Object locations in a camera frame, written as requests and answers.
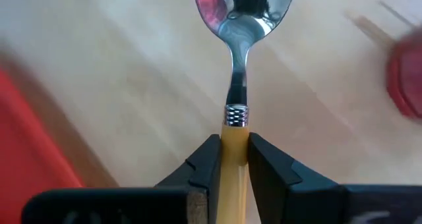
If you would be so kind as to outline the pink faceted plastic cup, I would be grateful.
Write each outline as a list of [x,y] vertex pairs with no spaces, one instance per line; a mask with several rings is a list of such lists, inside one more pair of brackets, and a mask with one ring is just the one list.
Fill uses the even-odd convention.
[[386,90],[402,115],[422,120],[422,28],[393,45],[386,64]]

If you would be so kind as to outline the yellow-handled steel spoon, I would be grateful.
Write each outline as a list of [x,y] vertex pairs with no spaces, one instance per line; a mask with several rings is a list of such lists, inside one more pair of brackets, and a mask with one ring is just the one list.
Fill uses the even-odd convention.
[[250,49],[273,32],[292,0],[195,0],[208,29],[231,54],[231,76],[221,131],[222,158],[216,224],[245,224],[249,105],[247,60]]

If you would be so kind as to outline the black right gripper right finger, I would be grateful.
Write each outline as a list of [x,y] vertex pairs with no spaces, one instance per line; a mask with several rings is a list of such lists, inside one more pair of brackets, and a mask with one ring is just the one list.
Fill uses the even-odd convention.
[[248,160],[262,224],[422,224],[422,186],[338,184],[256,133]]

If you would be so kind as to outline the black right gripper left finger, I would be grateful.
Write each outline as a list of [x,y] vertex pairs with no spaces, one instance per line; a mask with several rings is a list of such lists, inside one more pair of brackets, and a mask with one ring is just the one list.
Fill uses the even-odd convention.
[[209,136],[151,187],[64,188],[31,198],[22,224],[216,224],[221,141]]

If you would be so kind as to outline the red plastic tray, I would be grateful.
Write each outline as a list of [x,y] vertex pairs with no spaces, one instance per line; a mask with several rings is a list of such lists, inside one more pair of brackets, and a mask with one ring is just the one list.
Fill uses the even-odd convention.
[[0,70],[0,224],[20,224],[31,197],[84,184],[7,74]]

